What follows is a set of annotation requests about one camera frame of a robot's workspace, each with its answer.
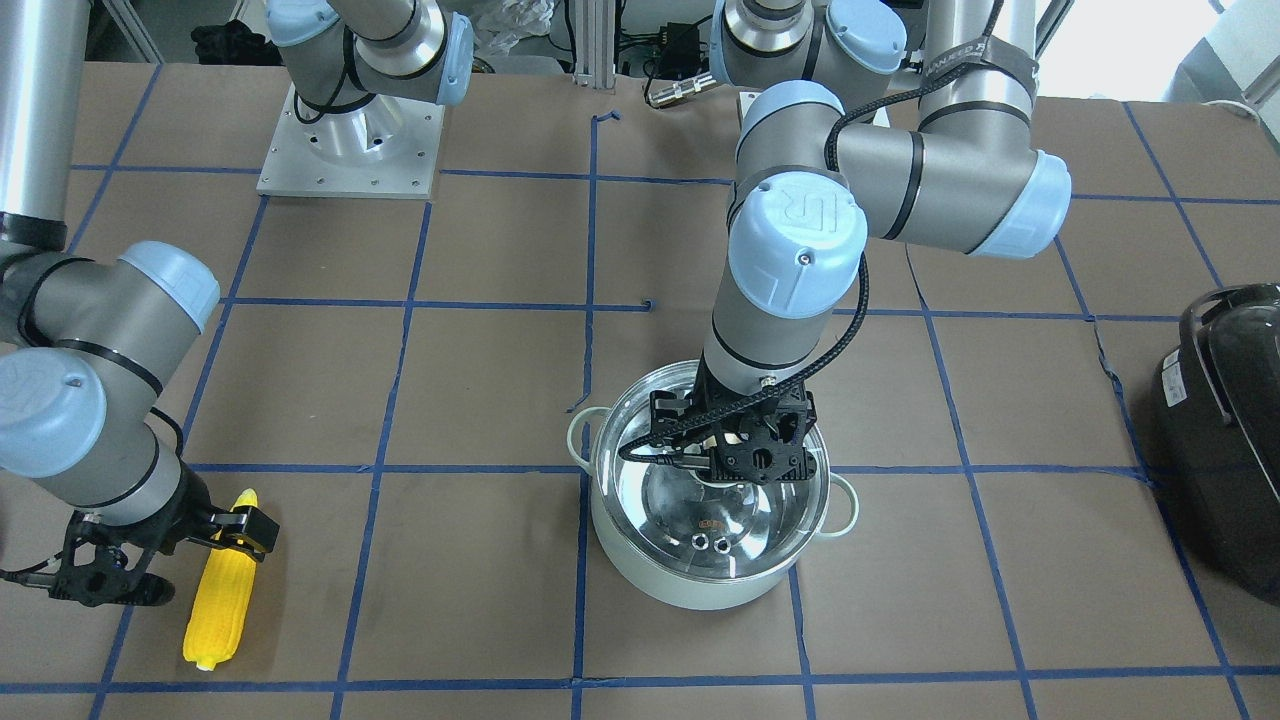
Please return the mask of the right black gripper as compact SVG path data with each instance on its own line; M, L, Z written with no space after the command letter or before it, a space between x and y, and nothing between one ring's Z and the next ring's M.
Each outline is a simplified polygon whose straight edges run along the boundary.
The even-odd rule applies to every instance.
M182 541L206 541L214 534L212 548L234 550L262 562L274 551L279 533L279 523L257 506L216 512L204 479L183 470L175 497L146 520L113 527L88 521L83 512L74 511L63 541L67 556L47 594L86 607L163 606L173 600L175 587L147 571L155 553L172 555Z

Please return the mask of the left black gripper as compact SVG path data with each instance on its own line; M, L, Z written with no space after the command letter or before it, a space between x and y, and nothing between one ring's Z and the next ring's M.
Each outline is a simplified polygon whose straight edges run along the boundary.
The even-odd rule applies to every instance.
M707 410L707 401L735 400L719 386L689 392L650 392L650 429L667 436L650 446L671 448L673 465L705 483L803 483L817 473L817 456L804 446L817 423L813 393L797 386L705 427L673 433L677 421Z

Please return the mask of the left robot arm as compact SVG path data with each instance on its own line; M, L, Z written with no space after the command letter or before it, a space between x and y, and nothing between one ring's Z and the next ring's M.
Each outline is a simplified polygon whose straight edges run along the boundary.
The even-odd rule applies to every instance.
M691 391L655 391L627 462L713 486L826 480L806 380L859 332L870 238L1027 259L1073 181L1030 145L1032 1L928 1L919 44L882 1L719 1L713 77L755 88L727 259Z

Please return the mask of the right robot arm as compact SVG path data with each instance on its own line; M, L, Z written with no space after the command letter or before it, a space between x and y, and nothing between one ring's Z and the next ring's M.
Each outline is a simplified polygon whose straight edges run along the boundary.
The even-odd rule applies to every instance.
M88 607L159 606L148 564L184 541L259 562L279 527L220 509L150 427L221 297L212 272L143 241L114 263L65 249L87 1L3 4L3 469L72 507L61 548L3 579ZM435 1L270 1L293 91L259 188L429 195L443 110L465 97L470 19Z

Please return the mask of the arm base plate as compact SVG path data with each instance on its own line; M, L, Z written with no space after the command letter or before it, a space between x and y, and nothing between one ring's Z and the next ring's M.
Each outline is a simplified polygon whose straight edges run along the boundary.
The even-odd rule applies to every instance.
M275 197L429 200L447 109L376 96L310 124L288 90L256 188Z

